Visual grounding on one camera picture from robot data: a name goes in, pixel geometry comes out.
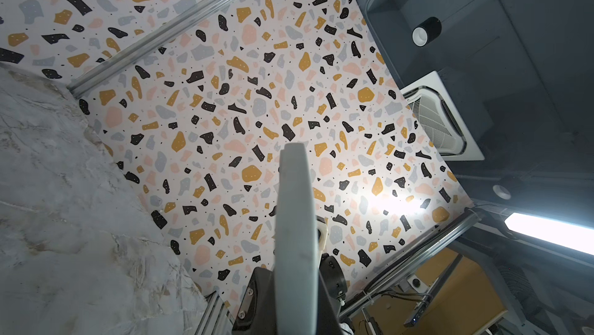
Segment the black phone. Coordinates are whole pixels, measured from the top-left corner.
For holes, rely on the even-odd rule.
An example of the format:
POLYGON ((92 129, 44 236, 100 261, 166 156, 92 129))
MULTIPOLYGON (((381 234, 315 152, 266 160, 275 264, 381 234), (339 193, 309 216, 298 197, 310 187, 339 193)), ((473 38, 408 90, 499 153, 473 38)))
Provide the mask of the black phone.
POLYGON ((275 216, 275 312, 278 334, 315 334, 318 237, 305 145, 281 151, 275 216))

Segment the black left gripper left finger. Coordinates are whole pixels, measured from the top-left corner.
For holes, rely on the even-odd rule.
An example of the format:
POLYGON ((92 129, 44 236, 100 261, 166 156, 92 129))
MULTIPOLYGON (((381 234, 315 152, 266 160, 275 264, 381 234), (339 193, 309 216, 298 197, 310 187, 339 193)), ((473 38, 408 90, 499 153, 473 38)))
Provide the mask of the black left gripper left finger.
POLYGON ((273 272, 255 268, 247 285, 232 334, 276 334, 273 272))

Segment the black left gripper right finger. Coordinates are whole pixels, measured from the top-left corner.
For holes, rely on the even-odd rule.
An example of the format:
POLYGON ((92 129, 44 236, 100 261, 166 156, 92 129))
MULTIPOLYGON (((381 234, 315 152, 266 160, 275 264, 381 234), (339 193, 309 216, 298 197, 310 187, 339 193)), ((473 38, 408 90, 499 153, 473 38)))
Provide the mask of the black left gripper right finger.
POLYGON ((318 309, 317 309, 317 334, 318 335, 341 335, 343 333, 337 319, 337 312, 334 310, 331 298, 319 274, 318 280, 318 309))

